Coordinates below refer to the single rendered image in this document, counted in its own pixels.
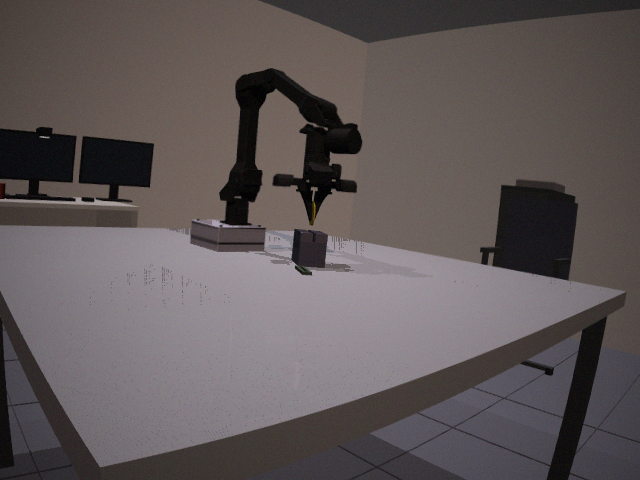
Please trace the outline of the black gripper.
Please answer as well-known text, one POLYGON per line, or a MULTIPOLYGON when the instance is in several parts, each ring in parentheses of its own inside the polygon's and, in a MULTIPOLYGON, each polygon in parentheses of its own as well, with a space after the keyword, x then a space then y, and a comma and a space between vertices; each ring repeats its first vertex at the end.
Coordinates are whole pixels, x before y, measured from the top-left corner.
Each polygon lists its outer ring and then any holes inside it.
MULTIPOLYGON (((304 166, 307 162, 308 157, 314 157, 314 162, 322 162, 323 158, 328 158, 330 163, 330 154, 320 153, 320 152, 305 152, 304 156, 304 166)), ((303 198, 308 219, 311 221, 312 219, 312 195, 313 190, 311 187, 318 187, 318 191, 315 191, 314 202, 316 207, 315 218, 319 211, 319 208, 326 198, 328 194, 332 194, 331 190, 336 189, 337 191, 342 192, 356 192, 357 193, 357 183, 355 180, 347 180, 347 179, 336 179, 336 181, 332 181, 331 185, 325 184, 312 184, 307 182, 308 177, 296 178, 293 175, 284 175, 284 174, 276 174, 273 176, 272 185, 275 186, 291 186, 297 185, 301 196, 303 198)))

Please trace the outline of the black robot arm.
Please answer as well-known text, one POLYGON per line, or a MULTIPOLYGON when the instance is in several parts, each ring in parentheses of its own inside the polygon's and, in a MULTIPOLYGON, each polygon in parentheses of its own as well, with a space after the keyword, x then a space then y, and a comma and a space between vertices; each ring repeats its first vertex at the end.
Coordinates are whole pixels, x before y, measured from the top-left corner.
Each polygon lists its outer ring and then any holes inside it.
MULTIPOLYGON (((314 127, 306 124, 299 130, 299 133, 306 134, 305 152, 356 154, 361 149, 358 125, 342 124, 334 103, 307 92, 284 71, 269 68, 241 75, 235 83, 236 99, 240 106, 237 160, 230 171, 228 183, 219 192, 220 200, 227 201, 225 220, 220 220, 222 223, 252 225, 248 223, 248 201, 255 202, 263 186, 263 172, 255 164, 259 109, 266 94, 275 89, 298 106, 307 122, 317 125, 314 127)), ((314 162, 314 157, 309 156, 303 177, 308 177, 312 184, 331 185, 332 179, 340 179, 341 171, 340 164, 329 166, 328 158, 323 158, 322 162, 314 162)))

